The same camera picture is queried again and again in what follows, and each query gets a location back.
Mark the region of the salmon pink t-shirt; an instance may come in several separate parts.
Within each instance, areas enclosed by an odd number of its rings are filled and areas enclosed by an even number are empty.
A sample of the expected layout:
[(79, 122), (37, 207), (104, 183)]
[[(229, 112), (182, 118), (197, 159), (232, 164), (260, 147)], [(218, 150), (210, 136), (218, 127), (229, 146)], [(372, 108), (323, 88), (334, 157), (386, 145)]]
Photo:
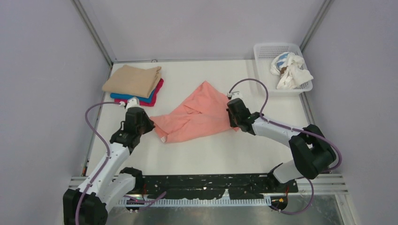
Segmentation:
[(227, 130), (230, 125), (228, 98), (204, 81), (171, 113), (152, 116), (155, 133), (163, 143), (181, 143)]

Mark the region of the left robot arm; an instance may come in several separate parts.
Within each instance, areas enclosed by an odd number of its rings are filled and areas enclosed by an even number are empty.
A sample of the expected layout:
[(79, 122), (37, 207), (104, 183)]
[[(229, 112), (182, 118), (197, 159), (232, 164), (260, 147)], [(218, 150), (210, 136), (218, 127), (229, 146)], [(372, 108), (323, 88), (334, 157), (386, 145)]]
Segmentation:
[(127, 109), (120, 128), (106, 142), (106, 153), (92, 173), (76, 188), (63, 195), (63, 222), (66, 225), (104, 225), (111, 209), (135, 188), (139, 171), (120, 166), (140, 143), (142, 135), (154, 129), (145, 110)]

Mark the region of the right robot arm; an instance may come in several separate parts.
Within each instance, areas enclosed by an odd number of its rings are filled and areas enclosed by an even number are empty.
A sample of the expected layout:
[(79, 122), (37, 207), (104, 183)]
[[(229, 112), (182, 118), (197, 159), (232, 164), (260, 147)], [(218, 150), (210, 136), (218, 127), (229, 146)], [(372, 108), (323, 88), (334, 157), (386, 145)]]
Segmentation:
[(277, 165), (268, 173), (268, 177), (277, 184), (301, 177), (312, 180), (337, 159), (337, 154), (315, 125), (299, 129), (265, 119), (259, 112), (250, 113), (240, 98), (227, 103), (227, 112), (231, 127), (290, 148), (293, 159)]

